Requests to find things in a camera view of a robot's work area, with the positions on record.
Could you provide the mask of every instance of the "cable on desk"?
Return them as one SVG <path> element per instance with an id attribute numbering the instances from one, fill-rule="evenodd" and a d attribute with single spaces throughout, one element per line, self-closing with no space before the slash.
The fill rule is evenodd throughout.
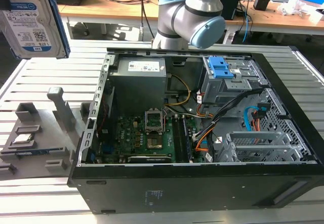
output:
<path id="1" fill-rule="evenodd" d="M 245 7 L 245 6 L 241 3 L 241 1 L 244 1 L 244 0 L 239 0 L 239 1 L 238 1 L 239 3 L 238 3 L 238 7 L 236 8 L 236 12 L 241 12 L 241 13 L 243 13 L 244 17 L 243 17 L 243 24 L 242 24 L 242 26 L 240 27 L 240 29 L 238 30 L 237 33 L 240 33 L 241 30 L 242 30 L 242 28 L 243 28 L 243 26 L 245 25 L 245 22 L 250 20 L 250 21 L 251 21 L 250 34 L 252 34 L 252 33 L 251 33 L 251 29 L 252 29 L 252 27 L 253 27 L 253 19 L 252 19 L 252 17 L 248 14 L 249 1 L 248 1 L 248 5 L 247 5 L 247 7 Z"/>
<path id="2" fill-rule="evenodd" d="M 147 23 L 148 29 L 150 30 L 150 33 L 151 33 L 151 35 L 152 35 L 152 38 L 154 38 L 154 34 L 153 34 L 153 32 L 152 32 L 152 29 L 151 29 L 150 23 L 148 22 L 148 19 L 147 19 L 147 16 L 146 16 L 146 12 L 145 12 L 145 8 L 144 8 L 144 0 L 141 0 L 141 3 L 142 3 L 142 10 L 143 10 L 143 13 L 144 13 L 144 16 L 145 16 L 145 20 L 146 20 L 146 23 Z"/>
<path id="3" fill-rule="evenodd" d="M 247 21 L 247 26 L 246 26 L 246 29 L 245 29 L 245 35 L 244 35 L 244 38 L 243 38 L 243 42 L 245 42 L 246 38 L 247 38 L 247 35 L 248 35 L 248 28 L 249 28 L 249 21 L 248 21 L 248 8 L 249 8 L 249 2 L 250 0 L 248 0 L 248 5 L 247 5 L 247 8 L 245 10 L 245 19 Z"/>
<path id="4" fill-rule="evenodd" d="M 122 1 L 122 0 L 108 0 L 111 2 L 116 2 L 124 5 L 140 5 L 142 4 L 141 0 L 127 0 L 127 1 Z"/>
<path id="5" fill-rule="evenodd" d="M 140 33 L 142 34 L 142 41 L 144 41 L 143 10 L 144 10 L 144 2 L 143 2 L 143 0 L 141 0 L 141 26 L 140 26 Z"/>

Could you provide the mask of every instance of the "connector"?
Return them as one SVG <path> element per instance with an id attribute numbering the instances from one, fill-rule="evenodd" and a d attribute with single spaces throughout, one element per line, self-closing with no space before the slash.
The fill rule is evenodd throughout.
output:
<path id="1" fill-rule="evenodd" d="M 270 110 L 271 105 L 269 103 L 258 103 L 259 110 L 257 112 L 252 112 L 252 117 L 254 119 L 262 119 L 266 116 L 267 111 Z"/>

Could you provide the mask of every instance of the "desk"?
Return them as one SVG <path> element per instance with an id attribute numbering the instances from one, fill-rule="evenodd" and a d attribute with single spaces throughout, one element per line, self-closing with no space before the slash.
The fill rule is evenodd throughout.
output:
<path id="1" fill-rule="evenodd" d="M 283 16 L 276 8 L 278 3 L 270 2 L 266 11 L 257 11 L 250 2 L 248 14 L 253 19 L 251 31 L 274 32 L 274 33 L 294 33 L 294 34 L 313 34 L 324 35 L 324 21 L 314 25 L 308 20 L 308 16 L 297 15 Z M 147 18 L 152 27 L 157 27 L 158 6 L 150 3 L 145 5 Z M 83 0 L 80 6 L 65 6 L 60 10 L 66 31 L 72 37 L 68 22 L 86 23 L 111 23 L 128 24 L 139 27 L 141 20 L 140 5 L 124 5 L 108 0 Z M 230 44 L 236 31 L 243 24 L 242 17 L 235 17 L 232 21 L 226 21 L 226 36 L 223 43 Z"/>
<path id="2" fill-rule="evenodd" d="M 8 139 L 20 102 L 33 100 L 38 109 L 54 109 L 48 88 L 61 86 L 71 107 L 91 102 L 106 48 L 150 48 L 148 42 L 72 40 L 68 59 L 22 60 L 0 96 L 0 148 Z M 211 50 L 262 53 L 289 88 L 316 129 L 324 133 L 324 78 L 289 47 L 214 45 Z M 282 209 L 92 215 L 66 177 L 0 181 L 0 223 L 323 223 L 324 187 L 318 187 Z"/>

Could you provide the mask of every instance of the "power supply label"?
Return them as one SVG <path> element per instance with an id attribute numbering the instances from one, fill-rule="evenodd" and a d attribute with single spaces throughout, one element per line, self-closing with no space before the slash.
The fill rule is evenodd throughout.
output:
<path id="1" fill-rule="evenodd" d="M 159 62 L 158 61 L 131 61 L 128 64 L 128 71 L 160 72 Z"/>
<path id="2" fill-rule="evenodd" d="M 11 3 L 12 10 L 3 11 L 20 46 L 31 52 L 49 51 L 52 47 L 48 34 L 38 21 L 34 3 Z"/>

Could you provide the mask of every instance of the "black wire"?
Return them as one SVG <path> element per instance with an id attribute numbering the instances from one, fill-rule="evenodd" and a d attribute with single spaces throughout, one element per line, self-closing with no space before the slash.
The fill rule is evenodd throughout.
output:
<path id="1" fill-rule="evenodd" d="M 174 112 L 176 112 L 176 113 L 178 113 L 178 114 L 190 114 L 190 115 L 192 115 L 192 116 L 195 116 L 194 114 L 188 113 L 187 110 L 186 110 L 186 112 L 180 112 L 179 110 L 176 110 L 175 108 L 173 108 L 173 107 L 171 107 L 171 106 L 169 106 L 169 105 L 167 105 L 166 107 L 172 109 Z"/>
<path id="2" fill-rule="evenodd" d="M 244 0 L 239 0 L 239 1 L 238 1 L 238 2 L 239 2 L 238 4 L 240 5 L 240 8 L 236 8 L 236 10 L 239 11 L 239 12 L 244 13 L 244 17 L 243 17 L 243 24 L 242 24 L 242 26 L 239 28 L 239 30 L 238 30 L 237 33 L 240 33 L 240 32 L 241 32 L 243 26 L 245 25 L 245 21 L 246 21 L 246 18 L 247 18 L 247 17 L 248 17 L 249 20 L 251 21 L 251 26 L 250 26 L 250 33 L 251 33 L 251 29 L 252 29 L 252 27 L 253 27 L 253 19 L 252 19 L 252 17 L 251 17 L 248 13 L 247 13 L 247 17 L 245 16 L 245 12 L 246 12 L 246 10 L 249 8 L 249 0 L 248 0 L 248 5 L 247 5 L 247 7 L 245 7 L 245 6 L 241 3 L 241 1 L 244 1 Z"/>
<path id="3" fill-rule="evenodd" d="M 147 16 L 146 16 L 146 12 L 145 12 L 145 8 L 144 8 L 144 0 L 141 0 L 141 1 L 142 1 L 143 13 L 144 13 L 144 16 L 145 16 L 145 20 L 146 20 L 146 23 L 147 23 L 148 29 L 150 30 L 150 33 L 151 33 L 151 35 L 152 35 L 152 38 L 154 38 L 154 34 L 153 34 L 153 32 L 152 32 L 152 29 L 151 29 L 150 23 L 148 22 L 148 19 L 147 19 Z"/>
<path id="4" fill-rule="evenodd" d="M 189 111 L 188 111 L 188 110 L 187 110 L 183 105 L 179 105 L 179 106 L 183 109 L 184 112 L 190 114 Z"/>
<path id="5" fill-rule="evenodd" d="M 260 94 L 263 92 L 263 88 L 258 88 L 258 89 L 253 89 L 251 91 L 246 91 L 243 92 L 241 94 L 239 94 L 238 96 L 236 96 L 235 98 L 233 98 L 231 101 L 227 102 L 225 105 L 223 105 L 223 107 L 221 107 L 212 117 L 210 124 L 203 130 L 201 131 L 201 133 L 199 133 L 199 136 L 203 136 L 208 130 L 210 130 L 212 127 L 215 126 L 216 122 L 222 117 L 224 116 L 227 111 L 229 111 L 230 109 L 234 108 L 236 105 L 239 104 L 239 102 L 244 99 L 245 97 L 249 96 L 249 95 L 254 95 L 254 94 Z"/>
<path id="6" fill-rule="evenodd" d="M 143 10 L 144 10 L 144 1 L 141 0 L 141 27 L 143 28 L 142 41 L 144 41 Z"/>

